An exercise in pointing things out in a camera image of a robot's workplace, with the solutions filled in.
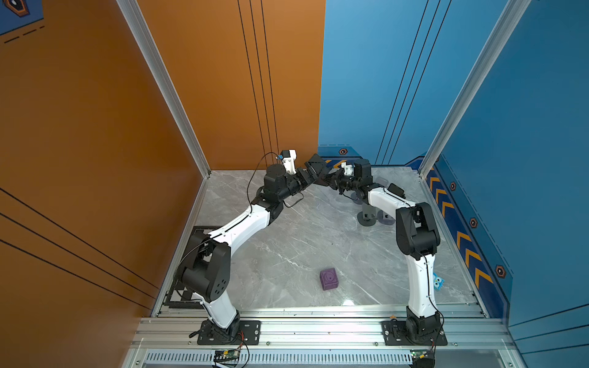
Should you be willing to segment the black phone stand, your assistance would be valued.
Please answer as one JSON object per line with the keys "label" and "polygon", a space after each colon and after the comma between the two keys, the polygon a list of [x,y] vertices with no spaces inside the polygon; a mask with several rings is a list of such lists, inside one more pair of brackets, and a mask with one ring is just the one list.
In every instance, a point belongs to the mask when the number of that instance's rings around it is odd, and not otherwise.
{"label": "black phone stand", "polygon": [[402,199],[406,199],[405,191],[402,188],[400,188],[399,186],[397,186],[396,184],[394,184],[394,183],[391,183],[387,187],[387,190],[390,193],[393,193],[395,196],[399,196]]}
{"label": "black phone stand", "polygon": [[329,168],[326,162],[316,153],[306,163],[305,167],[309,176],[311,176],[311,183],[319,186],[328,186],[325,181],[325,176],[329,173]]}

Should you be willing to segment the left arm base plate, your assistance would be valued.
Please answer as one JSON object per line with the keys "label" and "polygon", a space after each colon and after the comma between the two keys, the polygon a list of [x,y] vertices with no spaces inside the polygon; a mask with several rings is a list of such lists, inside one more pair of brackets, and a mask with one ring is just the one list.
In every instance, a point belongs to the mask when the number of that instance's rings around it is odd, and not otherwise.
{"label": "left arm base plate", "polygon": [[232,345],[245,342],[248,346],[259,344],[262,322],[260,320],[238,320],[228,328],[220,328],[211,320],[202,322],[197,334],[198,345]]}

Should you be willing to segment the purple-grey phone stand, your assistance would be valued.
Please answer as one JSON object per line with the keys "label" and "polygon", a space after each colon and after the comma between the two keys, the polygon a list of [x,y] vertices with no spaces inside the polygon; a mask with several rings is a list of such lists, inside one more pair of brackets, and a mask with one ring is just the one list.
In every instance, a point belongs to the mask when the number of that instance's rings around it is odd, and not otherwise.
{"label": "purple-grey phone stand", "polygon": [[389,214],[385,213],[384,211],[379,210],[377,213],[377,221],[383,225],[394,225],[396,222],[396,219],[394,219],[393,216],[390,216]]}
{"label": "purple-grey phone stand", "polygon": [[351,199],[353,203],[357,205],[361,205],[363,203],[363,200],[357,195],[357,193],[351,193]]}

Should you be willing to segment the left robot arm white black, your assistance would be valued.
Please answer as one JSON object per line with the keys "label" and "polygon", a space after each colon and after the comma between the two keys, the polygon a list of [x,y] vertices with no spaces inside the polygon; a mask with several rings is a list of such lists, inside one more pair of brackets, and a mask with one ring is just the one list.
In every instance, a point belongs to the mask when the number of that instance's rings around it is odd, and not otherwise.
{"label": "left robot arm white black", "polygon": [[239,332],[239,312],[226,289],[229,285],[233,254],[257,232],[271,225],[285,208],[285,200],[301,194],[325,176],[327,167],[317,155],[304,168],[293,170],[286,159],[268,167],[264,185],[256,191],[248,208],[231,222],[190,243],[181,258],[175,279],[180,282],[208,314],[205,328],[233,339]]}

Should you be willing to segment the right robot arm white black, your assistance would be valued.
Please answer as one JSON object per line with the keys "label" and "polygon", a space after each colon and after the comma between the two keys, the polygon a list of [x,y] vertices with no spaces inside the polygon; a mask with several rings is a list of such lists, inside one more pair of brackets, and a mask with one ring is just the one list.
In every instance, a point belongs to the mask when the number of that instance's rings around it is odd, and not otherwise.
{"label": "right robot arm white black", "polygon": [[404,191],[390,184],[374,182],[371,164],[359,159],[341,165],[325,176],[325,182],[344,194],[356,193],[363,204],[374,207],[395,219],[396,244],[406,258],[410,296],[406,306],[406,333],[417,345],[435,347],[442,337],[443,315],[435,302],[433,264],[440,245],[440,233],[432,207],[426,202],[412,202]]}

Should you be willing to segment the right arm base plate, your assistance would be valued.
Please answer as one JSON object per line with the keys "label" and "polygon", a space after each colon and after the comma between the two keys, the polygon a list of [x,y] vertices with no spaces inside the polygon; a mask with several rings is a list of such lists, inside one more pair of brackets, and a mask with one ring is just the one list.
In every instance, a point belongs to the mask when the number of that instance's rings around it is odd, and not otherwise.
{"label": "right arm base plate", "polygon": [[411,320],[384,320],[380,323],[387,346],[445,347],[448,345],[441,323],[420,327]]}

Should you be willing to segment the dark grey round phone stand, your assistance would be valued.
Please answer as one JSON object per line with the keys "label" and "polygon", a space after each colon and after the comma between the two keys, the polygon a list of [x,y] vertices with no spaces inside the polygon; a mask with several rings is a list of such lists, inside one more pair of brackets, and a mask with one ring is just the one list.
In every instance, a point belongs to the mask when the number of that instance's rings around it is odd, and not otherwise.
{"label": "dark grey round phone stand", "polygon": [[362,210],[357,213],[357,220],[360,225],[370,227],[377,222],[377,209],[372,205],[363,203]]}

